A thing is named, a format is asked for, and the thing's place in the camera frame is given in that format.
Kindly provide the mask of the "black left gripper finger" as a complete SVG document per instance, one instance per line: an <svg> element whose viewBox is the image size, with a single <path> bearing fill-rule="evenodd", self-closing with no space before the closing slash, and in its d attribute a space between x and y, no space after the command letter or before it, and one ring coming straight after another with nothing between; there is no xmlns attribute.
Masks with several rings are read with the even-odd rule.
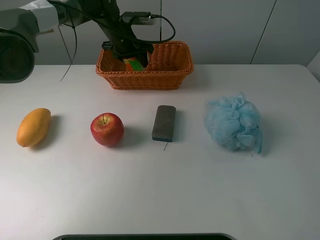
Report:
<svg viewBox="0 0 320 240"><path fill-rule="evenodd" d="M136 60L139 61L139 63L142 65L143 68L146 68L148 66L148 63L149 63L148 52L139 53L136 56Z"/></svg>

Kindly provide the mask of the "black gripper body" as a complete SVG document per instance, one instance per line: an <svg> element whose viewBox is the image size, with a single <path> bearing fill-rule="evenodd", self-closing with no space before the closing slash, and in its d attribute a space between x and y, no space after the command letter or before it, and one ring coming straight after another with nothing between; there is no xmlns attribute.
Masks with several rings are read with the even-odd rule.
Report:
<svg viewBox="0 0 320 240"><path fill-rule="evenodd" d="M121 57L135 57L140 54L152 53L151 43L137 40L131 25L120 16L120 10L115 0L101 0L100 14L96 18L99 27L112 43L113 51Z"/></svg>

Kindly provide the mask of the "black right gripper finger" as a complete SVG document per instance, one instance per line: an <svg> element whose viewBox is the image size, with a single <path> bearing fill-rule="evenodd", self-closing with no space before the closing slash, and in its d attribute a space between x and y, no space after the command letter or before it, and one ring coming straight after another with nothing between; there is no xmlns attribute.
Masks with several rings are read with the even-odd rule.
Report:
<svg viewBox="0 0 320 240"><path fill-rule="evenodd" d="M121 61L121 62L123 62L123 59L124 59L124 56L122 54L118 54L118 53L113 53L112 57L114 59L117 59L117 60Z"/></svg>

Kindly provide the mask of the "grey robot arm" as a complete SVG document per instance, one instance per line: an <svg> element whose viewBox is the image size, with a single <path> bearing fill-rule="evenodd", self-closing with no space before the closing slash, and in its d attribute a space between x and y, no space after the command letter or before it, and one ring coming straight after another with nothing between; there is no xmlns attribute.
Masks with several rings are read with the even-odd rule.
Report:
<svg viewBox="0 0 320 240"><path fill-rule="evenodd" d="M107 37L102 44L120 61L136 58L148 65L153 44L137 39L132 23L150 18L150 12L120 14L115 0L35 0L0 12L0 81L19 83L27 79L39 52L36 37L61 25L75 28L88 21L98 24Z"/></svg>

